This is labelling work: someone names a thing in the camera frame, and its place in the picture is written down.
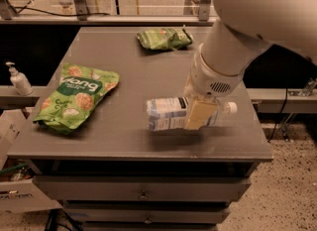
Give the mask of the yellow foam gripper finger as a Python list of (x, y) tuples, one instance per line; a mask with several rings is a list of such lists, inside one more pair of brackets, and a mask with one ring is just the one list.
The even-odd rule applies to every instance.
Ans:
[(198, 130), (218, 109), (218, 103), (212, 99), (188, 98), (184, 128)]

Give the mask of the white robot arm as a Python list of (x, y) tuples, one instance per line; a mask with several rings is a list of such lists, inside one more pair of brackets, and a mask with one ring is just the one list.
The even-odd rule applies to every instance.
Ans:
[(184, 128), (207, 124), (217, 99), (230, 94), (245, 70), (271, 46), (317, 60), (317, 0), (213, 0), (217, 19), (199, 45), (184, 88)]

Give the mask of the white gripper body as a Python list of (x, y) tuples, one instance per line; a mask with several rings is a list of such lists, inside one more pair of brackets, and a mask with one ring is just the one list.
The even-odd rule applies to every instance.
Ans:
[(243, 73), (224, 75), (212, 69), (202, 56), (203, 45), (194, 55), (184, 87), (184, 95), (190, 98), (216, 98), (229, 95), (243, 79)]

